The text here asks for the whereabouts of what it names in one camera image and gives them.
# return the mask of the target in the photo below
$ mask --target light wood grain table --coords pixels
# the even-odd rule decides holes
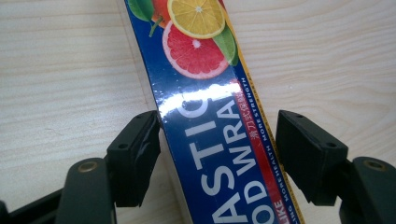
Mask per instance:
[[[349,146],[350,159],[396,165],[394,0],[226,0],[273,133],[301,113]],[[0,199],[12,211],[59,189],[68,168],[103,157],[154,108],[122,0],[0,0]],[[182,223],[163,153],[140,208],[119,223]],[[339,223],[294,187],[306,223]]]

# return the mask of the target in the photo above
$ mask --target red grapefruit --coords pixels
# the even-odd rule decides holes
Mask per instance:
[[[184,35],[171,21],[163,32],[163,50],[169,63],[186,77],[216,77],[229,65],[213,39],[195,39]]]

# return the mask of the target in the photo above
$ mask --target plastic food wrap box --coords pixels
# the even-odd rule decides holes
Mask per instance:
[[[190,2],[219,34],[191,36],[166,0],[125,1],[190,221],[303,223],[223,3]]]

